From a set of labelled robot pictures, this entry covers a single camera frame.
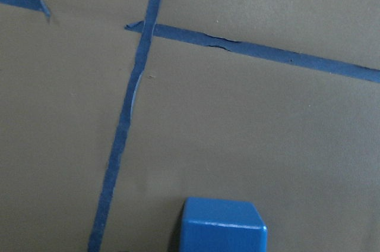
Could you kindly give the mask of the blue block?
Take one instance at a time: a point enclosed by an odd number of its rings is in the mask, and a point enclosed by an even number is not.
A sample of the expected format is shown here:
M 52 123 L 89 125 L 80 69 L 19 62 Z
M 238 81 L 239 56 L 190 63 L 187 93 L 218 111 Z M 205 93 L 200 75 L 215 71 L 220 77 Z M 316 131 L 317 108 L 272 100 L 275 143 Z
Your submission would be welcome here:
M 189 197 L 179 251 L 266 251 L 267 226 L 247 201 Z

